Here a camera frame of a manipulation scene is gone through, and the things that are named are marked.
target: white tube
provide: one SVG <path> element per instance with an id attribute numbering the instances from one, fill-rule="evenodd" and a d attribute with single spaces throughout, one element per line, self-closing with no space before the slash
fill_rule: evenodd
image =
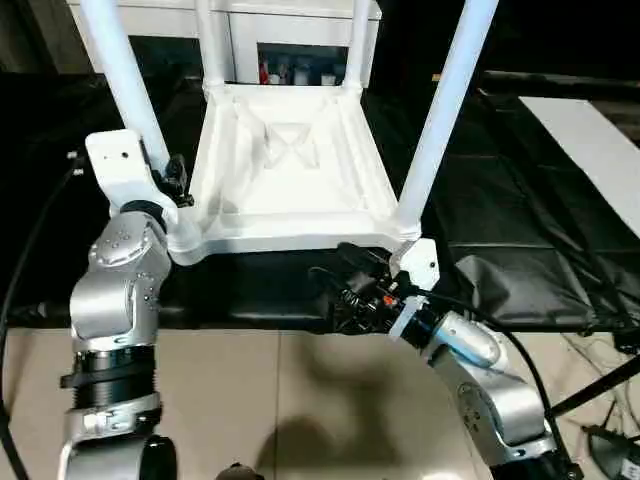
<path id="1" fill-rule="evenodd" d="M 164 175 L 169 151 L 118 17 L 116 0 L 82 0 L 80 5 L 122 121 L 140 134 L 151 167 Z"/>
<path id="2" fill-rule="evenodd" d="M 401 230 L 420 222 L 497 6 L 498 0 L 464 4 L 394 215 Z"/>
<path id="3" fill-rule="evenodd" d="M 349 88 L 362 88 L 362 64 L 369 25 L 369 9 L 371 0 L 353 1 L 353 21 L 351 22 L 351 42 L 344 83 Z"/>
<path id="4" fill-rule="evenodd" d="M 224 84 L 221 63 L 222 55 L 213 34 L 209 0 L 195 1 L 200 55 L 202 55 L 202 66 L 204 68 L 203 86 L 205 91 L 208 91 L 211 87 Z"/>

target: black cable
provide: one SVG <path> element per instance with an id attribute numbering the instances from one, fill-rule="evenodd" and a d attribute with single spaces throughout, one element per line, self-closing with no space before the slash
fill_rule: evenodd
<path id="1" fill-rule="evenodd" d="M 460 301 L 453 297 L 448 297 L 446 295 L 441 295 L 439 293 L 430 292 L 427 290 L 422 290 L 416 288 L 414 290 L 417 295 L 422 295 L 423 297 L 432 298 L 436 300 L 440 300 L 442 302 L 448 303 L 450 306 L 458 307 L 463 310 L 466 310 L 470 313 L 473 313 L 478 317 L 484 324 L 486 324 L 492 330 L 502 333 L 507 339 L 513 344 L 513 346 L 518 350 L 523 360 L 527 364 L 527 367 L 531 371 L 531 375 L 533 376 L 533 380 L 536 384 L 536 388 L 538 389 L 538 393 L 540 394 L 540 400 L 542 401 L 542 406 L 544 408 L 545 418 L 549 423 L 549 428 L 551 428 L 551 434 L 553 435 L 553 439 L 556 442 L 556 446 L 558 447 L 558 451 L 560 454 L 566 459 L 568 464 L 571 462 L 571 457 L 569 456 L 569 452 L 567 447 L 562 439 L 562 435 L 560 434 L 560 429 L 558 428 L 558 423 L 556 422 L 555 417 L 551 413 L 551 402 L 549 401 L 549 395 L 547 394 L 547 389 L 544 386 L 544 382 L 542 381 L 542 377 L 540 376 L 540 372 L 538 372 L 538 368 L 536 367 L 533 359 L 529 355 L 527 349 L 522 345 L 520 340 L 516 338 L 516 336 L 508 331 L 501 322 L 497 319 L 489 315 L 488 313 L 483 312 L 477 307 L 468 304 L 467 302 Z"/>
<path id="2" fill-rule="evenodd" d="M 609 424 L 609 420 L 611 420 L 611 415 L 613 414 L 614 408 L 616 408 L 615 399 L 611 402 L 611 405 L 609 406 L 609 410 L 607 410 L 607 415 L 606 417 L 604 417 L 602 425 L 600 425 L 602 428 L 607 428 L 607 425 Z"/>
<path id="3" fill-rule="evenodd" d="M 600 369 L 600 367 L 596 364 L 596 362 L 594 362 L 591 359 L 591 357 L 589 357 L 589 355 L 587 355 L 585 352 L 583 352 L 581 350 L 581 348 L 573 342 L 573 340 L 571 340 L 564 333 L 561 333 L 560 335 L 562 336 L 562 338 L 564 338 L 565 342 L 567 342 L 567 345 L 569 345 L 574 352 L 576 352 L 578 355 L 580 355 L 580 357 L 583 360 L 585 360 L 589 364 L 589 366 L 591 366 L 591 368 L 593 368 L 596 371 L 596 373 L 599 376 L 603 377 L 603 376 L 606 375 L 606 372 L 602 371 Z M 618 407 L 618 413 L 620 415 L 620 431 L 624 433 L 624 428 L 625 428 L 624 427 L 624 408 L 623 408 L 623 404 L 624 403 L 622 402 L 622 398 L 618 395 L 618 392 L 615 389 L 611 390 L 611 394 L 613 395 L 613 403 L 611 405 L 612 405 L 612 407 L 614 405 L 616 405 Z"/>
<path id="4" fill-rule="evenodd" d="M 18 288 L 20 277 L 22 276 L 22 272 L 27 264 L 31 249 L 33 248 L 42 225 L 44 224 L 49 208 L 54 203 L 60 192 L 62 192 L 69 179 L 73 176 L 74 168 L 75 162 L 74 166 L 67 173 L 65 173 L 62 179 L 56 185 L 55 189 L 51 192 L 51 195 L 49 195 L 49 198 L 47 198 L 44 205 L 42 206 L 40 214 L 38 215 L 33 228 L 29 232 L 27 241 L 25 242 L 20 257 L 18 258 L 18 261 L 16 263 L 16 267 L 11 276 L 11 281 L 9 282 L 9 287 L 7 288 L 7 292 L 2 303 L 2 310 L 0 311 L 0 441 L 2 442 L 2 447 L 7 454 L 7 459 L 11 464 L 13 473 L 18 480 L 28 480 L 29 475 L 27 474 L 24 463 L 22 463 L 22 459 L 20 458 L 18 450 L 16 449 L 13 436 L 11 435 L 11 430 L 9 429 L 10 417 L 4 402 L 4 389 L 2 385 L 4 377 L 4 357 L 7 345 L 7 332 L 9 330 L 8 314 L 9 309 L 11 308 L 11 301 L 13 300 L 13 296 L 15 295 Z"/>

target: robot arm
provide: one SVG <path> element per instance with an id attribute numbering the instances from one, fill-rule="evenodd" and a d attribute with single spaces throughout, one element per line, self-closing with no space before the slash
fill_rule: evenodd
<path id="1" fill-rule="evenodd" d="M 73 291 L 73 373 L 61 386 L 74 389 L 74 407 L 59 480 L 176 478 L 173 444 L 153 434 L 162 415 L 156 299 L 171 266 L 159 211 L 125 205 L 92 245 Z"/>
<path id="2" fill-rule="evenodd" d="M 342 282 L 315 272 L 343 304 L 337 310 L 351 307 L 354 332 L 388 333 L 418 349 L 496 478 L 582 478 L 556 444 L 539 392 L 511 368 L 503 337 L 457 312 L 438 311 L 420 295 L 439 280 L 432 240 L 407 243 L 388 261 L 354 245 L 338 250 L 356 267 L 354 276 Z"/>
<path id="3" fill-rule="evenodd" d="M 165 220 L 173 245 L 191 241 L 193 229 L 156 188 L 135 135 L 106 132 L 89 137 L 87 148 L 94 168 L 104 170 L 98 177 L 113 218 L 71 298 L 74 366 L 61 386 L 73 388 L 75 400 L 58 480 L 175 480 L 174 446 L 153 434 L 162 414 L 154 386 L 156 296 L 171 266 Z M 511 371 L 500 336 L 456 312 L 436 311 L 420 295 L 439 279 L 431 240 L 407 243 L 388 261 L 354 245 L 338 251 L 355 275 L 342 282 L 315 273 L 342 303 L 339 333 L 388 333 L 414 345 L 451 391 L 494 475 L 506 466 L 513 477 L 514 464 L 528 468 L 555 454 L 538 392 Z M 570 473 L 565 478 L 581 478 Z"/>

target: white cabinet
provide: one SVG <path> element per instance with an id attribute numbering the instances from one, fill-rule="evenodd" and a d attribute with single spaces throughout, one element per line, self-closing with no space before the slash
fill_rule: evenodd
<path id="1" fill-rule="evenodd" d="M 93 68 L 102 72 L 100 59 L 82 18 L 80 0 L 67 2 Z M 143 47 L 152 50 L 153 42 L 157 42 L 159 51 L 200 62 L 193 0 L 119 0 L 118 5 L 120 18 L 132 38 L 143 72 L 145 62 L 140 58 L 143 55 L 140 52 Z M 336 63 L 346 59 L 353 0 L 212 0 L 210 5 L 214 32 L 222 46 L 220 50 L 224 55 L 227 81 L 258 83 L 260 62 L 266 62 L 265 56 L 274 58 L 280 46 L 282 58 L 303 56 L 313 61 L 318 56 L 321 62 L 325 59 L 325 63 L 332 56 L 335 58 L 331 61 Z M 373 63 L 381 17 L 378 5 L 372 2 L 363 68 L 365 85 Z"/>

